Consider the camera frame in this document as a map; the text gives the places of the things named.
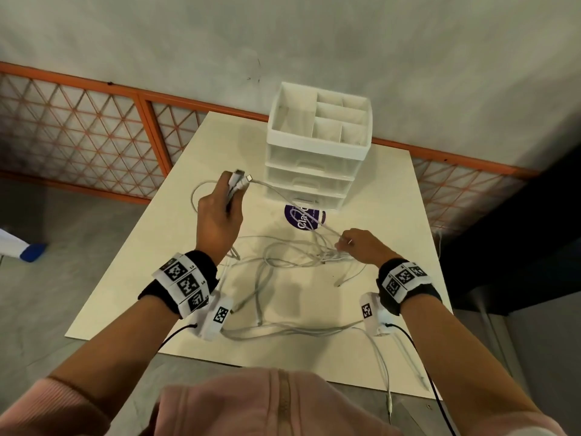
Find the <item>black wristband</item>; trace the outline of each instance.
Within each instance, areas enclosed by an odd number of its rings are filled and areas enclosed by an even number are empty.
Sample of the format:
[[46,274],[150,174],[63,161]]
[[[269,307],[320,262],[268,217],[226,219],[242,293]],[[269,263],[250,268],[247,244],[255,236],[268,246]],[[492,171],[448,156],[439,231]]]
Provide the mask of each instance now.
[[402,263],[406,263],[407,261],[408,260],[406,259],[397,258],[391,259],[388,262],[382,264],[381,268],[379,268],[379,276],[376,280],[377,286],[379,288],[379,301],[381,302],[384,308],[386,308],[389,312],[391,312],[394,315],[400,314],[400,306],[405,300],[408,300],[413,296],[419,295],[420,293],[425,293],[426,295],[434,296],[441,302],[440,294],[431,283],[421,284],[417,286],[415,289],[412,289],[407,293],[407,295],[405,296],[401,303],[397,303],[396,300],[382,286],[382,283],[388,276],[389,272],[392,271],[397,266],[401,265]]
[[[214,262],[212,262],[212,259],[205,252],[198,250],[186,252],[185,255],[196,264],[204,278],[206,278],[208,291],[209,293],[212,293],[215,287],[218,286],[218,280],[216,280],[218,268]],[[158,297],[166,304],[170,311],[179,315],[178,305],[157,280],[153,280],[151,283],[149,283],[139,294],[137,300],[141,300],[141,298],[143,298],[145,295],[153,295]]]

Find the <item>pink jacket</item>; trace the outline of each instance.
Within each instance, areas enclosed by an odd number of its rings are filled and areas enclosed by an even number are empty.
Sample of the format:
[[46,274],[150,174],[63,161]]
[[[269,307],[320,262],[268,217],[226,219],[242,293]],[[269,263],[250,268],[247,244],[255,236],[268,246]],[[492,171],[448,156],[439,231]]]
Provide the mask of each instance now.
[[[0,435],[102,436],[109,425],[109,419],[77,391],[46,378],[37,381],[0,416]],[[536,432],[534,428],[550,432]],[[517,433],[519,436],[565,436],[552,419],[525,412],[491,418],[478,425],[471,436],[507,436],[519,429],[523,429]],[[243,368],[193,387],[166,387],[143,433],[156,436],[402,434],[353,405],[316,374],[274,368]]]

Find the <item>hand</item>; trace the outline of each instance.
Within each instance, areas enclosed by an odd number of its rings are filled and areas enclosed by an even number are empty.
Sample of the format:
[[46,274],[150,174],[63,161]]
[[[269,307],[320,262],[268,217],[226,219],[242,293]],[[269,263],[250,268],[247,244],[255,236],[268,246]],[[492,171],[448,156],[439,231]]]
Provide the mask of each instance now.
[[343,231],[335,247],[338,251],[348,252],[361,263],[374,264],[378,268],[391,259],[402,258],[379,241],[375,235],[357,228]]
[[205,252],[216,266],[228,254],[242,225],[242,197],[246,190],[238,190],[226,212],[228,181],[232,173],[220,176],[212,194],[198,202],[198,242],[196,249]]

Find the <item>gray wall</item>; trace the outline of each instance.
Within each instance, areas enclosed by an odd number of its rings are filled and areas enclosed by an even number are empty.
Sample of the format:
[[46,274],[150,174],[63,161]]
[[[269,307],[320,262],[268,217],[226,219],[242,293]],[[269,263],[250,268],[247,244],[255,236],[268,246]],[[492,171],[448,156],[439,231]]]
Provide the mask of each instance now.
[[574,142],[581,0],[0,0],[0,60],[268,113],[372,99],[378,137],[544,168]]
[[581,434],[581,292],[513,312],[507,326],[534,401]]

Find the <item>zipper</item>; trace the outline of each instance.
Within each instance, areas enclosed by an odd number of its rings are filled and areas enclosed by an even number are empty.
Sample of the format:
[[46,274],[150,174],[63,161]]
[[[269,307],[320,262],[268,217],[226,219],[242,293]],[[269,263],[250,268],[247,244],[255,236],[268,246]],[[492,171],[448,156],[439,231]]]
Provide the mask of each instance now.
[[293,436],[291,422],[291,382],[285,370],[278,371],[278,436]]

